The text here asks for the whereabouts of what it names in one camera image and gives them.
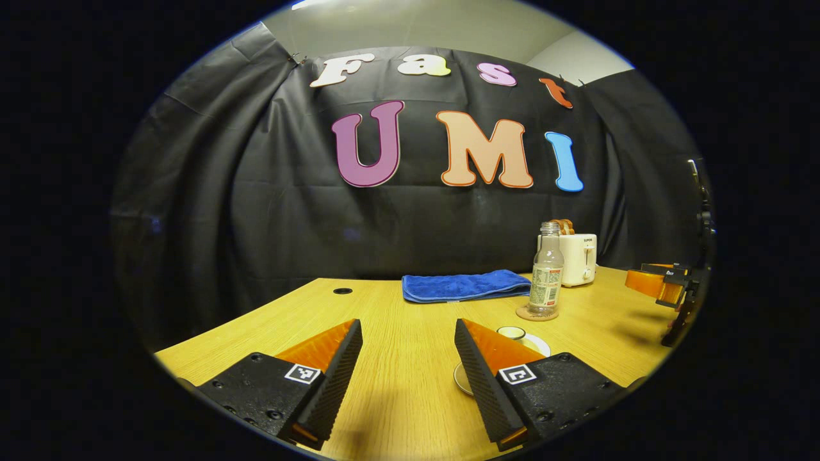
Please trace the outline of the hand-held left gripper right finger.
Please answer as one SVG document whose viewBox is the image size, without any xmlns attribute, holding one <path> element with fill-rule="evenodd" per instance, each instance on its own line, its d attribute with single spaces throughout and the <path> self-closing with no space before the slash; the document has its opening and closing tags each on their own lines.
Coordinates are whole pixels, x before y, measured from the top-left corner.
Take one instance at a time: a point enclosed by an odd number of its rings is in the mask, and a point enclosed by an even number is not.
<svg viewBox="0 0 820 461">
<path fill-rule="evenodd" d="M 619 382 L 576 354 L 544 354 L 465 318 L 455 321 L 454 344 L 484 431 L 500 451 L 562 437 L 648 378 Z"/>
</svg>

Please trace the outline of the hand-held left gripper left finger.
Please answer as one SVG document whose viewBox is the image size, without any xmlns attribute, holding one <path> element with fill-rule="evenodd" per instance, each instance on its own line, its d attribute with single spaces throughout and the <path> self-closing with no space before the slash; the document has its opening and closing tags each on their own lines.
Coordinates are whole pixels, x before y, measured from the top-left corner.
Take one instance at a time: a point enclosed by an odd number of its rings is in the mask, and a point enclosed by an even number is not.
<svg viewBox="0 0 820 461">
<path fill-rule="evenodd" d="M 194 392 L 238 420 L 320 450 L 330 439 L 363 345 L 350 319 L 275 356 L 250 353 Z"/>
</svg>

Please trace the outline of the round cork coaster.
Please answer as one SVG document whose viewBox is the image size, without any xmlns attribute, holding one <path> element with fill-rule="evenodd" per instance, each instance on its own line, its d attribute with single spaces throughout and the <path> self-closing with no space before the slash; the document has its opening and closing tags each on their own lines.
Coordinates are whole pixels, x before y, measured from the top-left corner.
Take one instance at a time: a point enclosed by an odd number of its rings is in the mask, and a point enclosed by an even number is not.
<svg viewBox="0 0 820 461">
<path fill-rule="evenodd" d="M 559 310 L 554 306 L 538 306 L 528 303 L 516 309 L 516 315 L 528 321 L 542 322 L 557 318 Z"/>
</svg>

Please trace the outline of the clear plastic water bottle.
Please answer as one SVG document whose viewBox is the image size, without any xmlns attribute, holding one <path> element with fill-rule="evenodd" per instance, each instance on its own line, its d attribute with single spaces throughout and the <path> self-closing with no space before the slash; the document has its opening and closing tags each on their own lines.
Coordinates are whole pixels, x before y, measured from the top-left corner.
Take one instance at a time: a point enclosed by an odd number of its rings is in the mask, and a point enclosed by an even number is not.
<svg viewBox="0 0 820 461">
<path fill-rule="evenodd" d="M 538 239 L 537 253 L 531 273 L 529 304 L 557 308 L 564 268 L 564 257 L 559 244 L 560 236 L 554 223 L 542 223 L 541 236 Z"/>
</svg>

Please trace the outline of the white toaster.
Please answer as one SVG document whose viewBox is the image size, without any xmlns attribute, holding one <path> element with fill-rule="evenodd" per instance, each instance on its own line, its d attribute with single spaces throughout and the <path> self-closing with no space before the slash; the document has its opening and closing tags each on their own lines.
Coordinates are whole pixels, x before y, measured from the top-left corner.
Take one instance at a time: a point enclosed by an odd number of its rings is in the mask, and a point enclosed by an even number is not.
<svg viewBox="0 0 820 461">
<path fill-rule="evenodd" d="M 562 285 L 573 287 L 592 283 L 596 275 L 596 234 L 562 234 Z"/>
</svg>

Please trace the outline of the blue folded towel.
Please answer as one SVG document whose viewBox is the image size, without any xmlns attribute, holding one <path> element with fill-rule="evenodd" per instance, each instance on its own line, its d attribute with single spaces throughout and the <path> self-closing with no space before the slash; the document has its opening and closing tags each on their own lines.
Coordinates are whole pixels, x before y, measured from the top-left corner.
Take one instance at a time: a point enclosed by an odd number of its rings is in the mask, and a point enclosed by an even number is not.
<svg viewBox="0 0 820 461">
<path fill-rule="evenodd" d="M 413 303 L 453 303 L 530 294 L 531 282 L 509 270 L 473 275 L 404 275 L 404 300 Z"/>
</svg>

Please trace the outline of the black backdrop cloth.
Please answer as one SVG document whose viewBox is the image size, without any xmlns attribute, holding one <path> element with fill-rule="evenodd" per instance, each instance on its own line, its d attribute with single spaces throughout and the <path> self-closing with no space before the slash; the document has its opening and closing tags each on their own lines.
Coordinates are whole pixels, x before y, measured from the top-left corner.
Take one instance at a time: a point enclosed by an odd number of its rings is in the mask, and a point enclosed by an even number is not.
<svg viewBox="0 0 820 461">
<path fill-rule="evenodd" d="M 115 274 L 152 352 L 317 278 L 531 269 L 537 228 L 598 265 L 699 266 L 714 193 L 638 70 L 574 85 L 431 46 L 296 63 L 261 22 L 147 111 L 112 195 Z"/>
</svg>

